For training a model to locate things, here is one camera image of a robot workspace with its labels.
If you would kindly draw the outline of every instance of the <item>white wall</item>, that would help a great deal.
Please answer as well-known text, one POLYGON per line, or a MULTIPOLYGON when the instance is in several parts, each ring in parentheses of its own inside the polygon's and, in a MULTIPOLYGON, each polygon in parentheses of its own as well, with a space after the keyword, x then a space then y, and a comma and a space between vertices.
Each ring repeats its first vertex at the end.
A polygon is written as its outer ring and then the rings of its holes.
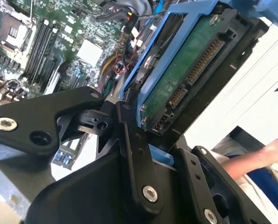
POLYGON ((246 131, 263 143, 277 138, 278 118, 263 120, 278 116, 277 109, 273 108, 278 107, 275 100, 278 93, 274 93, 277 87, 278 27, 271 25, 250 58, 185 133, 188 145, 212 149, 237 125, 247 128, 246 131), (263 105, 265 113, 259 115, 263 105))

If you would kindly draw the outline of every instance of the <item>metal rivet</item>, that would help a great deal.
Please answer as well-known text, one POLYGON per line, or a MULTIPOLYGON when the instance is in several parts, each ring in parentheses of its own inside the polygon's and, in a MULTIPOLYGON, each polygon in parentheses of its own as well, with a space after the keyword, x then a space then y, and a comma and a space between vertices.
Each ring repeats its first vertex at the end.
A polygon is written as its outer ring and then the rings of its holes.
POLYGON ((17 128, 17 122, 11 118, 0 118, 0 130, 10 132, 17 128))
POLYGON ((150 202, 157 201, 157 192, 152 186, 143 187, 143 195, 150 202))
POLYGON ((140 107, 140 111, 143 111, 144 109, 145 109, 145 105, 142 105, 141 107, 140 107))
POLYGON ((210 224, 217 224, 218 220, 214 213, 209 209, 204 209, 205 218, 210 222, 210 224))
POLYGON ((218 19, 219 19, 219 16, 218 16, 218 15, 214 15, 214 16, 210 19, 209 25, 210 25, 210 26, 214 25, 214 24, 218 21, 218 19))
POLYGON ((122 106, 123 106, 125 109, 127 109, 127 110, 130 109, 129 105, 127 105, 127 104, 122 104, 122 106))
POLYGON ((207 154, 207 151, 205 149, 201 148, 200 150, 201 150, 202 154, 204 154, 204 155, 207 154))
POLYGON ((145 124, 145 122, 146 122, 146 117, 143 117, 141 120, 141 125, 145 124))
POLYGON ((148 58, 147 58, 147 60, 146 60, 146 62, 145 62, 145 64, 144 64, 144 68, 146 69, 146 68, 148 68, 148 66, 150 65, 150 62, 151 62, 151 60, 152 60, 152 58, 154 57, 155 55, 150 55, 148 58))
POLYGON ((98 98, 99 97, 98 94, 95 93, 95 92, 91 92, 90 95, 93 96, 94 98, 98 98))

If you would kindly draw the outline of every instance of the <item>human hand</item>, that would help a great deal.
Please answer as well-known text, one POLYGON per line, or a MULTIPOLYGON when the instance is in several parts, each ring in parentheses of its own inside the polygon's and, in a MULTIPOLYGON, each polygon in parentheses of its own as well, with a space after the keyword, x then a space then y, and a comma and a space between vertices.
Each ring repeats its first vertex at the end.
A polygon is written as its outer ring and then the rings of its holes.
POLYGON ((267 146, 263 147, 260 151, 267 161, 267 165, 271 165, 273 163, 278 162, 278 139, 274 140, 267 146))

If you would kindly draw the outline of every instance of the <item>motherboard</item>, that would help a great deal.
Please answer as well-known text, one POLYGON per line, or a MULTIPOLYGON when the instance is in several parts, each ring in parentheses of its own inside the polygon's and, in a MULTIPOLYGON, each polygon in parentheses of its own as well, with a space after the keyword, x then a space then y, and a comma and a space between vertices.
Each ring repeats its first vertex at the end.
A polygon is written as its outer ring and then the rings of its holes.
POLYGON ((96 86, 123 37, 120 21, 96 21, 103 11, 89 0, 0 0, 0 102, 96 86))

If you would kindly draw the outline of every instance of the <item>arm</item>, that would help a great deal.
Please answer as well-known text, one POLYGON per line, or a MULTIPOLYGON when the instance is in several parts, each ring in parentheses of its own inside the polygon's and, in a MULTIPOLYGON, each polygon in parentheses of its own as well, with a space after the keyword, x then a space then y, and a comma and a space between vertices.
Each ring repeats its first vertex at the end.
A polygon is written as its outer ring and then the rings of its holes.
POLYGON ((267 167, 277 162, 278 139, 257 152, 228 160, 222 163, 222 166, 233 179, 237 179, 255 169, 267 167))

